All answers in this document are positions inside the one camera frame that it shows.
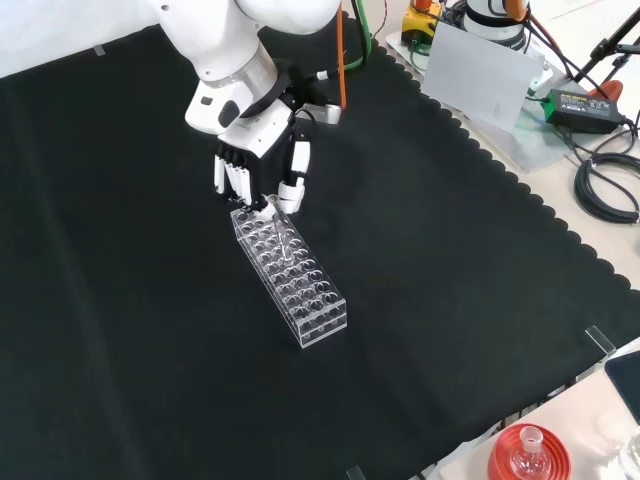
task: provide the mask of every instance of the red cap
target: red cap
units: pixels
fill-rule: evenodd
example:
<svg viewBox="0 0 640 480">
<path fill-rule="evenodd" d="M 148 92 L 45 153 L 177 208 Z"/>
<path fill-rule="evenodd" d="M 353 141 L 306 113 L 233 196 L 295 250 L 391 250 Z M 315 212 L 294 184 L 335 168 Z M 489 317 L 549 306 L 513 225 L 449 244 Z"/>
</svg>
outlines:
<svg viewBox="0 0 640 480">
<path fill-rule="evenodd" d="M 415 6 L 418 10 L 429 10 L 433 0 L 415 0 Z"/>
</svg>

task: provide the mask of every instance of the white paper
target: white paper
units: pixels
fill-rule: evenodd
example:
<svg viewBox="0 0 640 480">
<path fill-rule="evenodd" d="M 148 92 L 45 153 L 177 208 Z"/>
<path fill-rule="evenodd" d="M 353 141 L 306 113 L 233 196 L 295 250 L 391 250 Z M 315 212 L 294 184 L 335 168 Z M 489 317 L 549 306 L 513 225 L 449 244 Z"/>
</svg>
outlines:
<svg viewBox="0 0 640 480">
<path fill-rule="evenodd" d="M 422 93 L 506 131 L 542 61 L 440 22 Z"/>
</svg>

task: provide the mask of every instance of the metal stand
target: metal stand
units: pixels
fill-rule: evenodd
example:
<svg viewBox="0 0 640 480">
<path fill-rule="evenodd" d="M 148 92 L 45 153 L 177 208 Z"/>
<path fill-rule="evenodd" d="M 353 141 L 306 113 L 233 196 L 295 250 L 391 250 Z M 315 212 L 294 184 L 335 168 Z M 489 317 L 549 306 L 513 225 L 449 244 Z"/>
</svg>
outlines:
<svg viewBox="0 0 640 480">
<path fill-rule="evenodd" d="M 623 53 L 622 57 L 616 58 L 613 62 L 614 69 L 607 76 L 605 81 L 609 81 L 613 78 L 613 76 L 620 70 L 628 61 L 629 57 L 634 54 L 640 54 L 640 38 L 635 41 L 633 45 L 620 45 L 620 42 L 627 36 L 627 34 L 638 24 L 640 23 L 640 8 L 638 8 L 633 15 L 629 17 L 629 19 L 622 24 L 622 26 L 614 33 L 611 38 L 608 40 L 603 39 L 596 48 L 591 52 L 591 60 L 587 62 L 587 64 L 582 67 L 582 72 L 576 75 L 576 82 L 579 82 L 584 78 L 585 75 L 588 75 L 593 68 L 598 65 L 602 60 L 604 60 L 609 55 L 614 55 L 616 53 Z"/>
</svg>

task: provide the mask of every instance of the orange wire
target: orange wire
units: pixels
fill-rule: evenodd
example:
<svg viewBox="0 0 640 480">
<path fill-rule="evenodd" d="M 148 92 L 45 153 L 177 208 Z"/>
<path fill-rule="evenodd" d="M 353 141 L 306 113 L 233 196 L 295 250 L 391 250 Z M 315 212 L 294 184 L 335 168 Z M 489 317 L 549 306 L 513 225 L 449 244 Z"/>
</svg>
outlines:
<svg viewBox="0 0 640 480">
<path fill-rule="evenodd" d="M 338 72 L 340 73 L 340 106 L 347 108 L 347 86 L 344 80 L 344 41 L 342 39 L 342 2 L 338 7 Z"/>
</svg>

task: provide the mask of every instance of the black cable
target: black cable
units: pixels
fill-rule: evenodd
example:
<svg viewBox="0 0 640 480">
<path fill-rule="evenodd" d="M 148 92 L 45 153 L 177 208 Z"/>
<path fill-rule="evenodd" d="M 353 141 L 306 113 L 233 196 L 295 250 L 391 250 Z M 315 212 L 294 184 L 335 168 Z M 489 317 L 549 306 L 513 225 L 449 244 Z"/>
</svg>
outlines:
<svg viewBox="0 0 640 480">
<path fill-rule="evenodd" d="M 493 3 L 492 0 L 487 0 L 487 6 L 489 7 L 489 11 L 495 15 L 496 17 L 508 17 L 509 15 L 507 15 L 506 13 L 500 13 L 500 12 L 496 12 L 493 9 Z"/>
<path fill-rule="evenodd" d="M 573 63 L 571 60 L 569 60 L 558 48 L 554 47 L 549 41 L 547 41 L 546 39 L 542 38 L 542 35 L 535 29 L 533 28 L 533 25 L 528 25 L 527 28 L 529 28 L 529 30 L 531 31 L 531 33 L 533 33 L 536 37 L 538 37 L 538 39 L 544 43 L 547 47 L 549 47 L 553 53 L 555 53 L 558 58 L 560 58 L 560 60 L 562 61 L 562 63 L 565 65 L 565 67 L 568 69 L 569 67 L 567 65 L 571 65 L 578 73 L 580 73 L 584 78 L 586 78 L 589 82 L 591 82 L 593 84 L 593 86 L 596 87 L 596 89 L 598 90 L 598 92 L 600 92 L 600 94 L 606 98 L 607 100 L 609 99 L 609 96 L 607 95 L 607 93 L 602 90 L 602 88 L 600 88 L 600 85 L 598 85 L 596 83 L 595 80 L 593 80 L 593 78 L 591 78 L 589 75 L 587 75 L 586 73 L 584 73 L 582 71 L 582 69 L 580 69 L 580 67 L 578 67 L 575 63 Z M 571 74 L 571 71 L 569 70 L 569 75 L 570 78 L 573 79 L 573 75 Z"/>
<path fill-rule="evenodd" d="M 640 120 L 640 112 L 638 112 L 638 117 L 636 117 L 636 121 L 638 120 Z M 638 201 L 631 194 L 631 192 L 629 192 L 629 190 L 595 170 L 595 168 L 599 165 L 615 165 L 625 169 L 632 169 L 640 174 L 640 159 L 628 155 L 628 153 L 633 149 L 636 143 L 636 139 L 638 138 L 638 128 L 636 124 L 629 119 L 626 119 L 624 124 L 629 127 L 628 130 L 613 135 L 611 138 L 602 142 L 593 151 L 578 145 L 573 140 L 572 132 L 568 132 L 568 134 L 561 132 L 561 134 L 565 140 L 565 143 L 567 143 L 576 158 L 581 162 L 574 181 L 574 193 L 576 196 L 576 200 L 578 201 L 580 206 L 590 215 L 606 222 L 617 224 L 635 224 L 640 223 L 640 205 L 638 204 Z M 613 140 L 627 134 L 631 134 L 631 142 L 623 152 L 599 153 Z M 589 158 L 582 158 L 582 156 L 578 152 L 578 149 L 589 153 Z M 619 210 L 607 205 L 595 192 L 593 185 L 591 184 L 591 175 L 604 180 L 605 182 L 620 190 L 631 201 L 635 210 Z"/>
<path fill-rule="evenodd" d="M 560 61 L 562 62 L 562 65 L 564 65 L 564 71 L 567 74 L 567 77 L 569 77 L 571 80 L 573 80 L 573 74 L 571 73 L 571 70 L 569 69 L 569 65 L 567 64 L 567 61 L 563 58 L 564 55 L 562 54 L 562 51 L 560 50 L 560 47 L 556 44 L 555 40 L 553 38 L 551 38 L 551 35 L 549 35 L 549 33 L 547 32 L 547 29 L 544 28 L 542 26 L 542 24 L 538 21 L 538 19 L 531 15 L 531 13 L 529 13 L 528 15 L 529 17 L 529 24 L 525 25 L 525 27 L 527 27 L 529 29 L 529 31 L 531 33 L 533 33 L 533 25 L 531 25 L 531 22 L 534 23 L 534 25 L 540 29 L 540 31 L 543 33 L 543 35 L 546 37 L 546 39 L 548 40 L 548 43 L 545 42 L 544 40 L 542 40 L 542 43 L 546 44 L 553 53 L 555 53 L 558 58 L 560 59 Z"/>
<path fill-rule="evenodd" d="M 466 0 L 460 0 L 456 2 L 453 7 L 446 8 L 444 14 L 442 15 L 443 20 L 450 25 L 453 25 L 457 28 L 462 29 L 462 24 L 464 21 L 464 14 L 467 10 L 467 2 Z"/>
<path fill-rule="evenodd" d="M 317 129 L 317 120 L 316 117 L 313 115 L 313 113 L 311 113 L 309 110 L 307 110 L 306 108 L 301 108 L 300 110 L 298 110 L 298 112 L 303 112 L 307 114 L 307 117 L 309 117 L 309 120 L 311 120 L 311 126 L 313 127 L 314 130 Z"/>
<path fill-rule="evenodd" d="M 528 25 L 526 25 L 526 27 L 529 29 L 529 39 L 527 40 L 527 44 L 524 47 L 524 53 L 525 55 L 527 54 L 527 52 L 529 51 L 529 45 L 531 45 L 531 37 L 533 37 L 533 33 L 531 33 L 531 19 L 529 18 L 529 15 L 527 15 L 527 18 L 525 19 L 525 22 L 527 22 Z"/>
</svg>

